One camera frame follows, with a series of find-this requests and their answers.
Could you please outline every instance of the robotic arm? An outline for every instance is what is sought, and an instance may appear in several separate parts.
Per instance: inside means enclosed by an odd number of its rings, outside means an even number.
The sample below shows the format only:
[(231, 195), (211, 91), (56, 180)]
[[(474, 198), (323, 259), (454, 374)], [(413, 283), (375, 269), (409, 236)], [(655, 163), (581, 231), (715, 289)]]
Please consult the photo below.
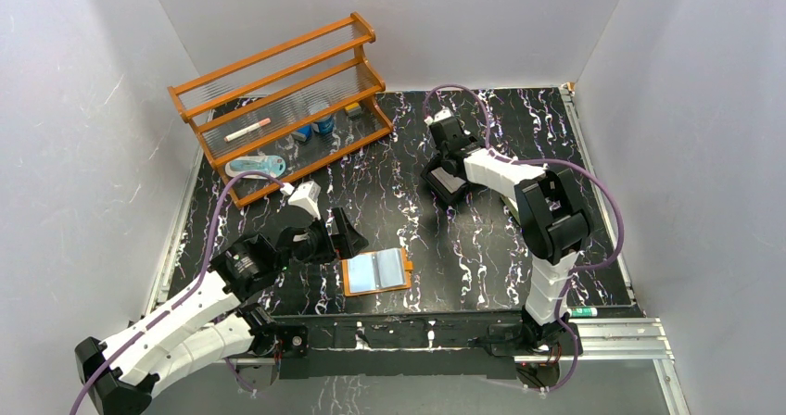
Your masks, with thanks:
[[(522, 309), (521, 346), (537, 350), (552, 346), (564, 331), (554, 309), (578, 251), (592, 233), (592, 220), (569, 169), (546, 170), (513, 165), (495, 157), (466, 132), (458, 118), (443, 109), (426, 124), (438, 153), (421, 177), (447, 205), (461, 200), (471, 184), (508, 197), (514, 204), (525, 243), (532, 252), (532, 286)], [(567, 323), (567, 304), (559, 318)]]
[(337, 232), (328, 232), (317, 208), (319, 190), (314, 182), (301, 184), (261, 234), (230, 245), (203, 278), (122, 332), (77, 345), (83, 383), (104, 368), (89, 390), (99, 413), (142, 413), (169, 385), (221, 358), (264, 356), (276, 348), (305, 355), (304, 326), (277, 324), (257, 304), (240, 306), (272, 286), (292, 258), (323, 264), (352, 258), (368, 245), (342, 208), (332, 209)]

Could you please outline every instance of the wooden shelf frame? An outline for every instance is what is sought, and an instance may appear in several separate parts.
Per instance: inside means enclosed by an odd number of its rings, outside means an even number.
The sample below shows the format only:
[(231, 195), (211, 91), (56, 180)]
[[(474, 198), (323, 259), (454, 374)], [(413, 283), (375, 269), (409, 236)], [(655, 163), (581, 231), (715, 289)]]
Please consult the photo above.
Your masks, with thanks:
[[(357, 31), (357, 34), (360, 36), (354, 37), (351, 40), (348, 40), (345, 43), (339, 44), (337, 46), (333, 46), (328, 50), (318, 53), (317, 55), (291, 64), (286, 68), (277, 70), (276, 72), (257, 79), (254, 82), (231, 89), (225, 93), (216, 94), (212, 98), (207, 99), (207, 101), (204, 101), (197, 106), (186, 107), (184, 105), (184, 101), (181, 98), (183, 94), (189, 93), (196, 88), (206, 86), (209, 83), (220, 81), (223, 77), (227, 77), (241, 69), (245, 69), (260, 63), (267, 58), (281, 55), (287, 51), (296, 49), (298, 46), (303, 44), (310, 43), (314, 40), (319, 40), (320, 37), (324, 37), (325, 35), (334, 31), (338, 31), (342, 28), (355, 28), (354, 31)], [(229, 177), (224, 171), (224, 166), (230, 161), (252, 153), (265, 145), (275, 142), (276, 140), (286, 138), (287, 135), (289, 135), (291, 132), (325, 116), (334, 114), (352, 103), (362, 104), (365, 109), (371, 112), (379, 121), (379, 124), (381, 125), (380, 130), (373, 132), (356, 142), (353, 142), (351, 145), (341, 148), (335, 153), (326, 154), (325, 157), (321, 158), (317, 162), (311, 163), (309, 166), (299, 169), (282, 179), (284, 182), (293, 182), (314, 172), (315, 170), (318, 170), (336, 160), (341, 159), (349, 153), (359, 150), (363, 146), (374, 142), (393, 131), (393, 124), (376, 104), (376, 100), (374, 98), (377, 93), (385, 91), (385, 82), (379, 77), (379, 74), (369, 64), (365, 52), (363, 51), (364, 44), (373, 43), (375, 40), (376, 35), (374, 34), (374, 29), (372, 29), (371, 25), (369, 25), (369, 23), (363, 17), (361, 17), (360, 14), (353, 12), (349, 15), (349, 17), (331, 23), (322, 27), (321, 29), (301, 35), (296, 39), (279, 44), (275, 47), (259, 52), (251, 57), (239, 60), (225, 68), (214, 70), (209, 74), (205, 74), (190, 82), (181, 84), (180, 86), (170, 87), (169, 93), (178, 114), (185, 123), (191, 126), (191, 129), (194, 131), (197, 140), (205, 152), (205, 157), (207, 158), (209, 164), (216, 171), (218, 171), (224, 182), (229, 182)], [(336, 57), (339, 57), (350, 51), (352, 52), (353, 57), (347, 61), (334, 65), (330, 69), (323, 70), (315, 75), (311, 75), (304, 80), (300, 80), (299, 82), (296, 82), (290, 86), (279, 89), (273, 94), (265, 95), (262, 98), (252, 101), (249, 104), (229, 113), (223, 114), (216, 119), (207, 121), (206, 123), (197, 124), (195, 121), (197, 117), (211, 111), (212, 109), (226, 105), (229, 102), (234, 102), (241, 96), (258, 91), (259, 89), (269, 86), (272, 83), (279, 82), (286, 77), (296, 75), (304, 69), (311, 68), (331, 58), (335, 59)], [(351, 69), (356, 71), (357, 77), (361, 77), (361, 75), (363, 75), (363, 78), (367, 81), (367, 83), (364, 85), (361, 85), (361, 83), (358, 82), (358, 85), (361, 87), (361, 89), (356, 94), (346, 96), (346, 98), (343, 98), (337, 102), (333, 102), (328, 107), (323, 108), (319, 112), (310, 114), (309, 116), (303, 117), (302, 119), (294, 120), (284, 127), (278, 127), (274, 131), (265, 132), (260, 138), (254, 140), (253, 142), (234, 148), (226, 154), (214, 155), (211, 151), (208, 140), (205, 137), (206, 132), (215, 130), (220, 126), (230, 123), (235, 119), (241, 118), (246, 114), (252, 113), (257, 109), (272, 105), (274, 102), (286, 99), (289, 95), (298, 93), (310, 86), (313, 86), (315, 83), (329, 80), (331, 77), (337, 76)], [(237, 191), (233, 188), (233, 190), (230, 191), (230, 196), (235, 202), (235, 205), (240, 208), (252, 203), (255, 200), (263, 198), (277, 189), (278, 185), (271, 183), (265, 185), (254, 193), (245, 196), (239, 196)]]

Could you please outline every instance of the open notebook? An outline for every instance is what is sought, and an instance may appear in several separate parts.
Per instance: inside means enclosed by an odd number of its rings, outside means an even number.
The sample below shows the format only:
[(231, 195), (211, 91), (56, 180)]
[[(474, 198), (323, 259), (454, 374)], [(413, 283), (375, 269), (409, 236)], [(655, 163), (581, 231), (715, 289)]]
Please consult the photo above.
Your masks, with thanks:
[(403, 248), (389, 248), (342, 260), (344, 296), (402, 290), (412, 286), (412, 263)]

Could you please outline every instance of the marble tabletop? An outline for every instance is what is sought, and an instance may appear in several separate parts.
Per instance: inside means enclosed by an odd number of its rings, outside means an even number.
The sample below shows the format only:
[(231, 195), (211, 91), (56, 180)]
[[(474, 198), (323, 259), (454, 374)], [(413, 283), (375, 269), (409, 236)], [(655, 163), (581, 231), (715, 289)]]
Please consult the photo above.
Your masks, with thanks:
[[(519, 158), (561, 158), (583, 165), (576, 137), (557, 88), (479, 92), (493, 116), (492, 144)], [(529, 289), (532, 257), (519, 227), (500, 196), (476, 188), (456, 207), (442, 207), (423, 185), (420, 172), (434, 154), (421, 114), (423, 92), (384, 93), (379, 106), (393, 121), (388, 137), (308, 176), (322, 186), (320, 208), (343, 207), (369, 240), (366, 250), (404, 246), (414, 264), (412, 288), (370, 296), (344, 297), (339, 262), (293, 262), (260, 302), (274, 315), (410, 313), (520, 308)], [(482, 115), (469, 94), (447, 91), (432, 101), (457, 111), (465, 128), (482, 135)], [(291, 147), (292, 143), (281, 146)], [(203, 160), (182, 234), (170, 296), (197, 274), (209, 217), (222, 182)], [(602, 260), (612, 243), (587, 180), (581, 192), (590, 203), (595, 232), (578, 264)], [(245, 209), (228, 202), (216, 249), (241, 234), (258, 231), (282, 205), (274, 193)], [(629, 305), (619, 266), (575, 276), (571, 306)]]

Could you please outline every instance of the white wall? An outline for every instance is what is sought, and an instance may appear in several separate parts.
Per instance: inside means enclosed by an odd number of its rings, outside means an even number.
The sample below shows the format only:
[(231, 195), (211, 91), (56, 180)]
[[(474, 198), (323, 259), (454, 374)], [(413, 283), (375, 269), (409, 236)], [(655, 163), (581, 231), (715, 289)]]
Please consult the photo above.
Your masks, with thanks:
[(786, 0), (621, 0), (579, 78), (693, 413), (782, 413)]
[(157, 0), (0, 0), (0, 412), (68, 413), (73, 348), (144, 310), (196, 153), (166, 87), (196, 75)]
[(200, 73), (358, 11), (388, 89), (574, 81), (618, 0), (160, 0)]

